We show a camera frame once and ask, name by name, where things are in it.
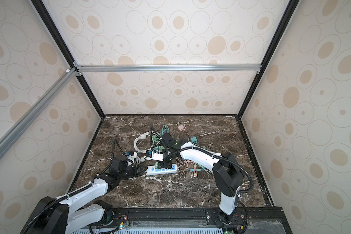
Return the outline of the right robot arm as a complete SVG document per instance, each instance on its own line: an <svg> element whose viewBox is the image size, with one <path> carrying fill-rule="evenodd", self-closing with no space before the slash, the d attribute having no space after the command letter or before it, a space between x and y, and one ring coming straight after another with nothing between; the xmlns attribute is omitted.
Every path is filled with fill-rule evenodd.
<svg viewBox="0 0 351 234"><path fill-rule="evenodd" d="M199 164L212 172L221 192L219 209L226 216L234 213L240 195L251 192L254 187L251 175L230 152L211 152L190 141L175 140L169 133L159 136L157 144L151 144L150 156L159 161L161 168L169 169L174 160L182 159Z"/></svg>

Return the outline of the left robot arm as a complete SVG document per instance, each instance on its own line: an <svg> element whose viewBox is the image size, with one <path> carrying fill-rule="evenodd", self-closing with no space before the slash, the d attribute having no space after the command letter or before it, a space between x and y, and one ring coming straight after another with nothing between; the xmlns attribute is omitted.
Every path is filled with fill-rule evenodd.
<svg viewBox="0 0 351 234"><path fill-rule="evenodd" d="M41 199L21 230L22 234L71 234L89 224L113 220L112 206L88 203L113 189L121 181L142 176L147 167L145 158L125 154L112 158L105 170L87 185L59 196Z"/></svg>

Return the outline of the pink charger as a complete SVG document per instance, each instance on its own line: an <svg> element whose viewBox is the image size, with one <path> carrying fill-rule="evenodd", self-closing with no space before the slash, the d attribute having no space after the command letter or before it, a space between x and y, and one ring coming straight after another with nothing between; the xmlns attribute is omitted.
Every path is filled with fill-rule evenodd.
<svg viewBox="0 0 351 234"><path fill-rule="evenodd" d="M177 128L178 128L180 131L184 131L184 130L185 130L185 127L184 127L183 125L179 125Z"/></svg>

